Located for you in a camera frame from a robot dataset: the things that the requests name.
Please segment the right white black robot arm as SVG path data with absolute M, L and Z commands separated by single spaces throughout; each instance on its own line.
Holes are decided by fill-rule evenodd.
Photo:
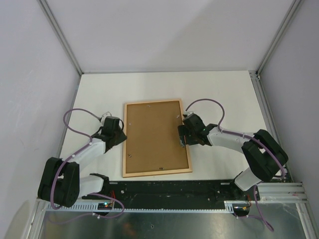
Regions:
M 205 125 L 202 119 L 191 113 L 185 115 L 177 127 L 180 144 L 220 146 L 242 153 L 249 167 L 237 175 L 228 185 L 230 197 L 241 200 L 253 186 L 269 182 L 281 171 L 289 157 L 275 139 L 264 129 L 256 133 L 243 133 L 223 129 L 217 124 Z

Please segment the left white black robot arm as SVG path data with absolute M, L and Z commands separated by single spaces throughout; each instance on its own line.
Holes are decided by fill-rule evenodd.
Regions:
M 117 117 L 106 117 L 104 124 L 81 149 L 65 159 L 51 157 L 46 161 L 37 197 L 50 202 L 56 210 L 72 207 L 79 198 L 91 194 L 99 199 L 107 198 L 110 193 L 107 176 L 91 173 L 80 177 L 80 172 L 126 139 L 124 122 Z

